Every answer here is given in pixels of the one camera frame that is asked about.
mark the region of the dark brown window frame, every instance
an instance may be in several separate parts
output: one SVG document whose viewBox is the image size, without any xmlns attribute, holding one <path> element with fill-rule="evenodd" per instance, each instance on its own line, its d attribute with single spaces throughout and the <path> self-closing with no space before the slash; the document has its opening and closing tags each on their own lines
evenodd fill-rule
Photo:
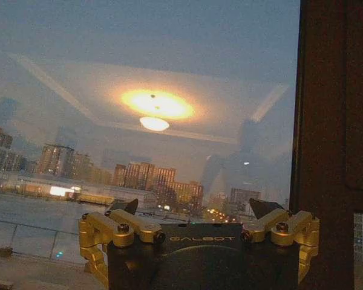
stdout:
<svg viewBox="0 0 363 290">
<path fill-rule="evenodd" d="M 353 289 L 363 212 L 363 0 L 301 3 L 290 208 L 321 220 L 299 289 Z"/>
</svg>

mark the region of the dusk sky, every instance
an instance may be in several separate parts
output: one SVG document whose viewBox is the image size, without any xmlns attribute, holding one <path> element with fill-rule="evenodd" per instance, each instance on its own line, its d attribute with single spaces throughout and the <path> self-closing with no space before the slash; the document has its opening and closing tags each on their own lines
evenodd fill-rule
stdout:
<svg viewBox="0 0 363 290">
<path fill-rule="evenodd" d="M 125 152 L 188 182 L 209 155 L 238 152 L 256 120 L 253 154 L 289 180 L 298 22 L 299 1 L 0 1 L 0 126 L 29 158 L 67 128 L 96 164 Z M 141 89 L 194 113 L 148 131 L 122 102 Z M 270 198 L 289 197 L 283 184 Z"/>
</svg>

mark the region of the window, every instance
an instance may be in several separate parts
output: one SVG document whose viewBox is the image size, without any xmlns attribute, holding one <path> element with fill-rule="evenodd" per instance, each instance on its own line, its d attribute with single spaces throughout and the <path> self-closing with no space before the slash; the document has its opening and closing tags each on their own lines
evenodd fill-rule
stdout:
<svg viewBox="0 0 363 290">
<path fill-rule="evenodd" d="M 137 191 L 159 223 L 254 218 L 225 207 L 232 190 L 288 208 L 299 5 L 0 1 L 0 127 L 22 157 L 8 174 L 31 180 L 21 196 L 1 181 L 0 213 L 18 212 L 0 219 L 29 226 L 14 249 L 77 261 L 63 232 Z M 31 227 L 52 248 L 32 253 Z"/>
</svg>

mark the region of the glowing light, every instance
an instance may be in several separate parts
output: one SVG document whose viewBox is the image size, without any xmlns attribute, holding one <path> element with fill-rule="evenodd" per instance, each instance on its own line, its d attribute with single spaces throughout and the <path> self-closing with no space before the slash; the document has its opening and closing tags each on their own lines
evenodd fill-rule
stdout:
<svg viewBox="0 0 363 290">
<path fill-rule="evenodd" d="M 140 122 L 144 127 L 152 131 L 164 131 L 169 127 L 167 121 L 154 117 L 142 117 Z"/>
<path fill-rule="evenodd" d="M 122 102 L 133 111 L 160 118 L 187 118 L 194 111 L 182 98 L 165 91 L 130 91 Z"/>
<path fill-rule="evenodd" d="M 58 187 L 58 186 L 51 186 L 50 194 L 55 196 L 65 196 L 66 192 L 74 192 L 73 189 L 65 188 L 65 187 Z"/>
</svg>

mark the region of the bolt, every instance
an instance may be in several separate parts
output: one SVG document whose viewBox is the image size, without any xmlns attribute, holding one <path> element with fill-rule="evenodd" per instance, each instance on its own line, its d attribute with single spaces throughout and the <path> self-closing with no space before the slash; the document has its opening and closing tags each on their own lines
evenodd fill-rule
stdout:
<svg viewBox="0 0 363 290">
<path fill-rule="evenodd" d="M 164 240 L 165 240 L 165 233 L 163 233 L 162 231 L 157 232 L 153 237 L 154 243 L 162 243 L 164 242 Z"/>
<path fill-rule="evenodd" d="M 252 241 L 252 239 L 253 239 L 253 236 L 250 231 L 244 231 L 241 233 L 241 240 L 243 242 L 249 243 Z"/>
<path fill-rule="evenodd" d="M 127 233 L 129 231 L 129 225 L 128 224 L 119 224 L 117 229 L 120 233 Z"/>
<path fill-rule="evenodd" d="M 288 232 L 289 226 L 286 222 L 279 222 L 276 224 L 276 229 L 281 233 L 286 233 Z"/>
</svg>

